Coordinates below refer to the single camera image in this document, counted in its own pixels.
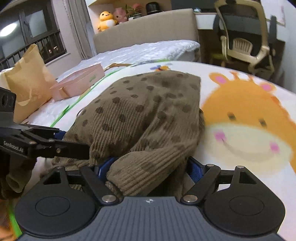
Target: office chair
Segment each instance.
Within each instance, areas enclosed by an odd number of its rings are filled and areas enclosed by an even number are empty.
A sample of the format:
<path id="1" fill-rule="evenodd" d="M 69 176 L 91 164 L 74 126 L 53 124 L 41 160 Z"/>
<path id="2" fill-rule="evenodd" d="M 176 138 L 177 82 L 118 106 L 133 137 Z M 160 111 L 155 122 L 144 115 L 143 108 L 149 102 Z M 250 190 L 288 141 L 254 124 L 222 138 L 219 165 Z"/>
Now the office chair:
<path id="1" fill-rule="evenodd" d="M 217 32 L 222 43 L 222 54 L 226 62 L 238 59 L 249 63 L 248 71 L 256 75 L 258 72 L 274 72 L 275 57 L 274 43 L 276 41 L 276 17 L 271 17 L 269 33 L 262 5 L 254 0 L 218 0 L 215 2 L 217 11 L 213 29 Z M 247 32 L 229 29 L 229 15 L 242 17 L 260 25 L 261 36 L 253 39 L 254 35 Z"/>

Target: beige upholstered headboard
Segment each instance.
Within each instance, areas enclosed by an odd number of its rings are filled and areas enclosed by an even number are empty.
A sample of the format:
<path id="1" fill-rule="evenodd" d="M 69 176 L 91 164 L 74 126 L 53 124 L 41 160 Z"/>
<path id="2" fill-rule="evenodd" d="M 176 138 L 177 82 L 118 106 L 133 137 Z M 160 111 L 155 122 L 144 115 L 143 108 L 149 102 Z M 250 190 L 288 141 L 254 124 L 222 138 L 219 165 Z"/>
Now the beige upholstered headboard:
<path id="1" fill-rule="evenodd" d="M 155 13 L 121 23 L 96 34 L 94 44 L 99 54 L 135 44 L 182 39 L 198 41 L 192 9 Z"/>

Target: curtain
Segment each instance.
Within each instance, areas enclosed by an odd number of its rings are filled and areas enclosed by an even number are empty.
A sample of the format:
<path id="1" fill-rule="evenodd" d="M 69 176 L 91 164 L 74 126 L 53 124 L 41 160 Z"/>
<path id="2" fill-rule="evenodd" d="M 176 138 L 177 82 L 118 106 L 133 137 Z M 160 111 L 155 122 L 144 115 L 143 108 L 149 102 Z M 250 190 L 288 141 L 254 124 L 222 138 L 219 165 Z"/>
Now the curtain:
<path id="1" fill-rule="evenodd" d="M 85 0 L 63 0 L 72 33 L 82 59 L 93 57 L 91 49 L 92 39 L 89 39 L 87 26 L 91 24 Z"/>

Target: pink paper box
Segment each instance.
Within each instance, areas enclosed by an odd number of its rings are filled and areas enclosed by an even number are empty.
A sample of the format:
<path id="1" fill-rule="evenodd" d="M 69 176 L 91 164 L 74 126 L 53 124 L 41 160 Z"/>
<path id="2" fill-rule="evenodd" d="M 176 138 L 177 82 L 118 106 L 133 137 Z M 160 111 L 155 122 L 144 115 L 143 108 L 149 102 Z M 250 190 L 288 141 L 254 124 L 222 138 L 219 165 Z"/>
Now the pink paper box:
<path id="1" fill-rule="evenodd" d="M 83 94 L 89 87 L 105 76 L 101 64 L 74 72 L 50 88 L 55 101 Z"/>

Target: giraffe ear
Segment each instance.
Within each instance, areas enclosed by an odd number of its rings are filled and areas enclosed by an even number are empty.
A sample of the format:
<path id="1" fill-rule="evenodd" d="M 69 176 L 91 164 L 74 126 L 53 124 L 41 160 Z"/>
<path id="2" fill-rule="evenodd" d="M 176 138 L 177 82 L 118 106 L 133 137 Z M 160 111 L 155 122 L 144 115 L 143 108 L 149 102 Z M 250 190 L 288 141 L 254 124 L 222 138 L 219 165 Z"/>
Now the giraffe ear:
<path id="1" fill-rule="evenodd" d="M 269 83 L 269 82 L 262 82 L 259 84 L 259 86 L 264 89 L 266 92 L 273 92 L 276 90 L 276 87 Z"/>
<path id="2" fill-rule="evenodd" d="M 229 82 L 229 79 L 220 73 L 210 73 L 210 79 L 218 85 L 224 85 Z"/>

